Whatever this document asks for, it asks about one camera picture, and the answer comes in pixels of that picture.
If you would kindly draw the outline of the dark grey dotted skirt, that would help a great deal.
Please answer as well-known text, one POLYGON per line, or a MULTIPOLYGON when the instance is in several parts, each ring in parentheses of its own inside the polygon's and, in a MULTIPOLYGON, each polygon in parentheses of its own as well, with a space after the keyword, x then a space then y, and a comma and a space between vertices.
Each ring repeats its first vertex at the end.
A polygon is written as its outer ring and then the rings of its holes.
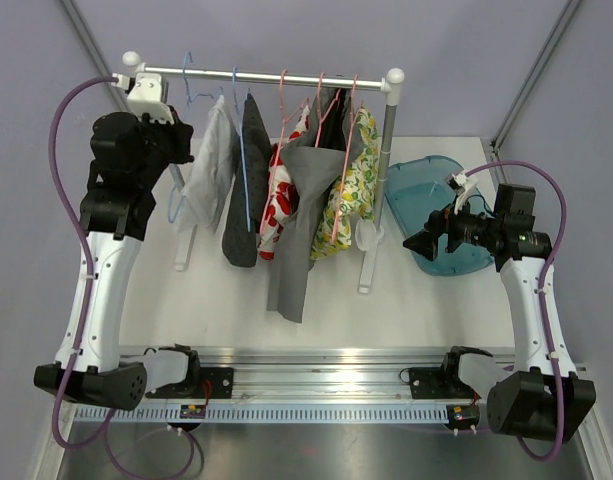
POLYGON ((257 102, 250 93, 244 102, 241 133, 232 149, 236 169, 222 252, 231 265, 252 268, 257 262, 257 234, 268 196, 273 149, 257 102))

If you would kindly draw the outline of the blue wire hanger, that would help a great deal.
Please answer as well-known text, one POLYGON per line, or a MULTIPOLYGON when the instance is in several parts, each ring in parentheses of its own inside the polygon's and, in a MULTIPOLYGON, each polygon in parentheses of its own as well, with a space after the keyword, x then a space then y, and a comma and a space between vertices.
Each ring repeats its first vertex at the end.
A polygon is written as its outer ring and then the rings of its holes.
POLYGON ((244 100, 240 99, 238 96, 238 74, 239 69, 237 66, 234 66, 231 73, 231 86, 232 86, 232 94, 234 101, 235 113, 237 116, 237 131, 239 135, 239 147, 240 147, 240 166, 242 173, 242 183, 244 190, 244 208, 245 208, 245 220, 247 232, 252 232, 252 220, 250 218, 250 193, 249 193, 249 183, 248 183, 248 172, 247 172, 247 162, 246 162, 246 153, 245 153, 245 142, 244 142, 244 132, 243 132, 243 120, 244 120, 244 100))
MULTIPOLYGON (((181 117, 183 122, 186 122, 191 106, 197 99, 210 98, 211 100, 218 100, 220 96, 224 95, 224 89, 222 86, 218 86, 213 92, 192 93, 189 78, 186 74, 188 66, 192 63, 192 53, 187 51, 182 64, 182 80, 185 87, 185 109, 181 117)), ((170 166, 169 171, 172 176, 173 186, 169 194, 167 218, 170 224, 174 224, 184 203, 185 197, 182 190, 185 186, 185 180, 178 164, 173 164, 170 166)))

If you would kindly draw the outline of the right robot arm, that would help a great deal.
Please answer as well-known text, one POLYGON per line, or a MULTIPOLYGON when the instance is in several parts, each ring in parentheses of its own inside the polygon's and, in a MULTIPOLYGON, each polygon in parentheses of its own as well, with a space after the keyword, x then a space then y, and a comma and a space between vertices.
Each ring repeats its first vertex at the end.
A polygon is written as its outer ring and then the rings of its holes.
POLYGON ((566 443, 596 401, 592 381, 579 377, 562 337, 553 292, 550 238, 534 230, 532 187, 503 184, 492 214, 474 214, 455 199, 430 215, 421 231, 404 240, 406 249, 433 261, 439 240, 447 250, 464 244, 493 257, 508 298, 515 342, 512 370, 486 350, 454 346, 438 367, 409 371, 416 399, 475 397, 487 405, 496 434, 566 443))

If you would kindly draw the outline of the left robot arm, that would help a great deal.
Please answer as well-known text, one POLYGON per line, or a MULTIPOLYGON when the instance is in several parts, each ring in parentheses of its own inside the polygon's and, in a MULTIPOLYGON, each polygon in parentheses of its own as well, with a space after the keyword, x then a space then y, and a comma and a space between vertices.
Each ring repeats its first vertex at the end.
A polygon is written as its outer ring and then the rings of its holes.
POLYGON ((87 246, 67 330, 54 361, 36 368, 37 388, 117 410, 135 409, 161 386, 181 397, 201 389, 202 372, 186 348, 162 348, 153 360, 119 353, 130 274, 156 206, 152 190, 169 165, 192 161, 192 134, 176 112, 169 119, 113 112, 95 121, 78 220, 87 246))

